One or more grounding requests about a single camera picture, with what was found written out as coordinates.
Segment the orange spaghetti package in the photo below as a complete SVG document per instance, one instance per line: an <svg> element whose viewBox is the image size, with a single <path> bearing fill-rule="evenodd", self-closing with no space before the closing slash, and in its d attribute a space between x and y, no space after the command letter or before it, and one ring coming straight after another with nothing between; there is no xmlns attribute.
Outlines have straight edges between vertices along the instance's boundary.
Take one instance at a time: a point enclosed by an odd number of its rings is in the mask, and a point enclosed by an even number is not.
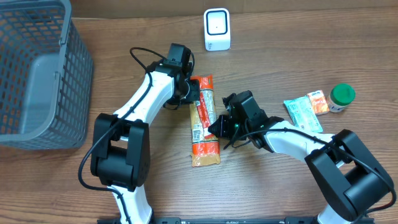
<svg viewBox="0 0 398 224"><path fill-rule="evenodd" d="M219 140L208 130L216 121L213 75L195 76L192 79L198 80L200 84L200 98L190 104L192 166L219 164L221 162Z"/></svg>

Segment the teal Kleenex tissue pack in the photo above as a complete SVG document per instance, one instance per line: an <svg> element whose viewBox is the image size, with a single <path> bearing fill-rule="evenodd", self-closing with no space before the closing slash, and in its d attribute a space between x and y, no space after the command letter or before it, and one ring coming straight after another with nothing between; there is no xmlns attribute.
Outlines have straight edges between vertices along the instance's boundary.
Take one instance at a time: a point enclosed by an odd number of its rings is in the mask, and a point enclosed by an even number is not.
<svg viewBox="0 0 398 224"><path fill-rule="evenodd" d="M284 105L294 126L314 133L323 132L323 128L307 96L302 96L294 100L285 100Z"/></svg>

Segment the small orange tissue pack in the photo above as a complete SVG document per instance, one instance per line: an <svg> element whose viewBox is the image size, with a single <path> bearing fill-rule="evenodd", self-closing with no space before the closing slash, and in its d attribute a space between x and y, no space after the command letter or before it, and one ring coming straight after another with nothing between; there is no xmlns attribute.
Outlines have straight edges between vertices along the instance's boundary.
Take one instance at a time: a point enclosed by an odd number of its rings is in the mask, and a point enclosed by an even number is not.
<svg viewBox="0 0 398 224"><path fill-rule="evenodd" d="M310 92L307 96L316 115L326 114L330 111L322 90Z"/></svg>

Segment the green lid white jar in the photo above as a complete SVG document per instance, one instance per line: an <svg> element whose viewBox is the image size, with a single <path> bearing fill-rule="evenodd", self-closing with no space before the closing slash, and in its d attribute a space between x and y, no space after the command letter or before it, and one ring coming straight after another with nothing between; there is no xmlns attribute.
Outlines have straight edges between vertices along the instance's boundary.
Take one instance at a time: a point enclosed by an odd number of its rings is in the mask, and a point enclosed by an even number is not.
<svg viewBox="0 0 398 224"><path fill-rule="evenodd" d="M342 112L356 97L354 88L346 83L336 85L328 95L326 102L330 112Z"/></svg>

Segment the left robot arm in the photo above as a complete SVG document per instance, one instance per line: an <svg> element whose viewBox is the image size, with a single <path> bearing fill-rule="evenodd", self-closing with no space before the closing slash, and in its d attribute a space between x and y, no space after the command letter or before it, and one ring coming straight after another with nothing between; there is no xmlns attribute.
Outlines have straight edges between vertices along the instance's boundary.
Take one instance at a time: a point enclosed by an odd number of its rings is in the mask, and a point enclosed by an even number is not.
<svg viewBox="0 0 398 224"><path fill-rule="evenodd" d="M153 222L144 190L150 168L149 127L161 108L177 110L199 100L199 82L191 78L194 66L188 47L171 44L166 57L144 67L144 81L122 108L96 118L85 159L101 182L97 190L115 197L120 217L111 223Z"/></svg>

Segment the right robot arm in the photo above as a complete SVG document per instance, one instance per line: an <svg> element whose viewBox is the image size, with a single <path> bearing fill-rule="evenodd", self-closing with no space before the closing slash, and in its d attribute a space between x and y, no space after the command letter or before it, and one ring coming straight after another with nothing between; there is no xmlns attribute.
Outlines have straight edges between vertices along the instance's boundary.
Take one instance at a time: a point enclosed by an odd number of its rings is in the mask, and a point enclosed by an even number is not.
<svg viewBox="0 0 398 224"><path fill-rule="evenodd" d="M227 114L209 126L211 134L227 139L231 147L236 141L250 142L306 163L327 202L314 223L360 223L396 203L392 178L354 132L314 133L268 117L251 91L233 93L223 104Z"/></svg>

